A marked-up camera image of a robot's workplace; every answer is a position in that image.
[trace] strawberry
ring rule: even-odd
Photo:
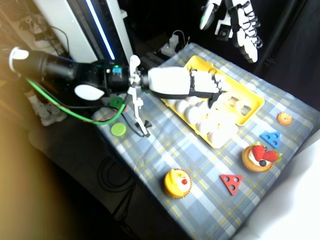
[[[278,154],[275,151],[266,151],[262,159],[273,163],[278,160]]]
[[[265,153],[265,147],[261,146],[261,145],[256,145],[256,146],[252,147],[251,151],[253,153],[255,160],[260,162],[260,160],[262,159],[262,157]]]

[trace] yellow egg carton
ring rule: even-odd
[[[225,101],[219,105],[219,109],[211,109],[208,114],[203,114],[200,118],[201,123],[197,124],[191,124],[187,120],[185,112],[177,111],[174,100],[162,99],[166,106],[185,121],[196,134],[214,149],[219,149],[238,132],[238,126],[244,125],[264,105],[265,100],[199,56],[192,56],[184,67],[189,70],[196,69],[210,71],[211,74],[224,75],[225,81],[230,85],[228,92],[223,93]],[[208,102],[208,99],[200,99],[197,105],[201,102]],[[208,133],[199,131],[198,124],[202,123],[209,123]]]

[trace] green cable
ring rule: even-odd
[[[119,108],[118,112],[112,118],[110,118],[110,119],[108,119],[106,121],[94,121],[94,120],[92,120],[90,118],[81,116],[81,115],[69,110],[65,106],[62,106],[56,100],[54,100],[51,96],[49,96],[45,91],[43,91],[34,81],[32,81],[29,78],[27,78],[26,80],[35,90],[37,90],[42,96],[44,96],[47,100],[49,100],[51,103],[53,103],[59,109],[61,109],[62,111],[66,112],[67,114],[70,114],[71,116],[74,116],[75,118],[78,118],[80,120],[86,121],[88,123],[92,123],[92,124],[96,124],[96,125],[110,124],[110,123],[114,122],[121,115],[121,113],[123,112],[123,110],[126,107],[125,104],[122,104],[121,107]]]

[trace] table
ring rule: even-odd
[[[149,138],[140,138],[130,129],[124,136],[115,137],[110,133],[110,125],[99,126],[99,130],[192,238],[223,240],[230,238],[246,220],[311,130],[318,126],[320,112],[194,43],[161,66],[184,66],[193,55],[210,61],[265,99],[264,106],[222,148],[211,148],[160,99],[146,93],[139,93],[144,101],[140,115],[153,125]],[[292,115],[292,125],[282,126],[276,121],[280,112]],[[93,117],[102,120],[109,114],[109,109],[102,108]],[[126,115],[133,125],[131,104]],[[268,172],[250,172],[242,163],[242,151],[257,141],[263,143],[259,136],[267,132],[281,133],[278,151],[283,153],[282,161]],[[172,199],[163,191],[164,176],[171,168],[182,168],[192,177],[190,194],[182,199]],[[243,176],[234,196],[221,181],[221,174]]]

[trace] blue triangle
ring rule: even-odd
[[[260,138],[265,140],[268,144],[271,145],[274,149],[278,149],[280,143],[280,132],[271,132],[271,133],[264,133],[260,135]]]

